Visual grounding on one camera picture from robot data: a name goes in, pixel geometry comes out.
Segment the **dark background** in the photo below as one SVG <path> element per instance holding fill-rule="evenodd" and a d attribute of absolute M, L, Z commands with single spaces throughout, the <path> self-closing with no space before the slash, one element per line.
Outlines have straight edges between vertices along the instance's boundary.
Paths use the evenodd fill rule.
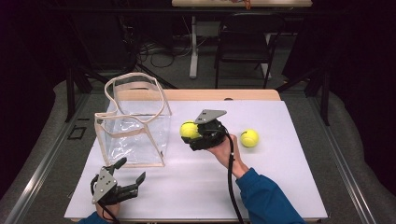
<path fill-rule="evenodd" d="M 64 6 L 80 2 L 55 3 Z M 138 7 L 171 7 L 170 0 L 139 2 L 134 3 Z M 294 79 L 323 63 L 323 55 L 331 50 L 332 39 L 344 35 L 344 48 L 332 64 L 331 91 L 344 101 L 359 129 L 366 162 L 380 182 L 396 194 L 393 87 L 396 75 L 396 20 L 393 17 L 396 10 L 386 2 L 368 0 L 358 4 L 331 0 L 313 3 L 315 9 L 350 7 L 353 13 L 341 20 L 305 20 L 284 75 Z M 65 80 L 70 65 L 78 61 L 99 70 L 131 66 L 134 64 L 134 54 L 131 54 L 134 39 L 129 45 L 120 44 L 119 38 L 124 36 L 116 32 L 122 31 L 122 27 L 114 16 L 98 27 L 92 26 L 95 19 L 81 15 L 67 18 L 72 23 L 63 22 L 64 16 L 51 15 L 51 24 L 57 26 L 54 31 L 36 1 L 1 4 L 0 195 L 3 196 L 35 145 L 54 103 L 52 89 Z M 134 22 L 139 24 L 136 27 L 141 28 L 141 33 L 167 47 L 172 46 L 172 32 L 184 32 L 175 28 L 175 20 L 171 17 L 152 15 L 148 20 Z M 91 30 L 84 33 L 83 30 L 87 31 L 84 27 L 91 27 Z M 76 36 L 76 29 L 82 36 Z M 81 43 L 80 39 L 89 44 L 106 44 L 96 49 Z"/>

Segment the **gray floor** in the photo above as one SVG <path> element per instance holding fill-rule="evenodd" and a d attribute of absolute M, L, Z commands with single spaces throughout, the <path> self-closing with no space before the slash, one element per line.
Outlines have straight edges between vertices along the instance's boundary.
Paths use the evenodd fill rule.
<path fill-rule="evenodd" d="M 292 44 L 292 37 L 283 37 L 276 52 L 272 79 L 268 88 L 283 84 L 281 75 Z M 176 57 L 170 66 L 159 68 L 172 60 L 156 54 L 144 65 L 180 89 L 213 89 L 214 46 L 206 40 L 199 48 L 198 78 L 190 79 L 190 57 Z M 233 67 L 233 72 L 259 77 L 260 71 L 249 66 Z M 229 74 L 221 70 L 224 76 Z M 222 80 L 220 87 L 257 89 L 261 83 Z M 43 133 L 20 174 L 0 202 L 1 219 L 6 223 L 71 223 L 63 218 L 68 194 L 73 191 L 95 137 L 92 113 L 102 111 L 106 100 L 103 85 L 92 80 L 92 94 L 79 96 L 78 113 L 69 124 L 66 118 L 65 85 L 54 90 L 56 103 Z M 318 101 L 302 93 L 304 83 L 281 94 L 290 111 L 322 200 L 330 217 L 325 223 L 396 223 L 395 196 L 381 186 L 375 174 L 364 163 L 359 133 L 343 103 L 333 94 L 330 98 L 326 127 L 318 117 Z M 67 139 L 73 128 L 86 127 L 81 141 Z"/>

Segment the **white tabletop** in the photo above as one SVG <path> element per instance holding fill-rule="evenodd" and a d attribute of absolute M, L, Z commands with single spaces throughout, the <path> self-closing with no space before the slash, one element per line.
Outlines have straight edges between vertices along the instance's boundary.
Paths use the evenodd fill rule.
<path fill-rule="evenodd" d="M 181 123 L 196 119 L 203 109 L 226 110 L 227 114 L 218 120 L 230 133 L 239 135 L 247 128 L 258 131 L 260 142 L 256 147 L 247 149 L 240 145 L 243 161 L 259 174 L 272 178 L 303 218 L 327 217 L 284 102 L 170 101 L 169 104 L 173 116 L 165 167 L 115 171 L 114 177 L 123 187 L 133 184 L 147 172 L 138 197 L 122 203 L 119 219 L 147 222 L 236 220 L 227 189 L 227 170 L 211 153 L 192 151 L 178 133 Z M 103 165 L 100 147 L 95 141 L 65 212 L 66 218 L 80 219 L 94 211 L 90 183 Z M 248 218 L 239 188 L 234 184 L 233 189 L 243 218 Z"/>
<path fill-rule="evenodd" d="M 311 0 L 250 0 L 251 7 L 311 7 Z M 172 0 L 174 7 L 244 7 L 230 0 Z"/>

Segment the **chair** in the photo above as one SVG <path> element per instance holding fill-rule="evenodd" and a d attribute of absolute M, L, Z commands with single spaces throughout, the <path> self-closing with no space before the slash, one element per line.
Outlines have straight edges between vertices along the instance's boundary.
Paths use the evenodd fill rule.
<path fill-rule="evenodd" d="M 219 87 L 219 65 L 222 63 L 267 63 L 263 75 L 265 89 L 276 49 L 276 41 L 285 27 L 285 21 L 276 14 L 234 13 L 219 26 L 219 43 L 216 52 L 216 89 Z M 273 34 L 267 43 L 265 36 Z"/>

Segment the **blue sleeve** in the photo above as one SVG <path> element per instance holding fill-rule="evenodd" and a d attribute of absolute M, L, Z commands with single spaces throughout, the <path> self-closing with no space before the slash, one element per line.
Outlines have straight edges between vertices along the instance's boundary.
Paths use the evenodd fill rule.
<path fill-rule="evenodd" d="M 270 178 L 250 168 L 236 180 L 250 221 L 258 223 L 305 223 L 280 187 Z"/>
<path fill-rule="evenodd" d="M 108 224 L 108 222 L 99 217 L 96 212 L 93 212 L 90 216 L 80 220 L 78 224 Z"/>

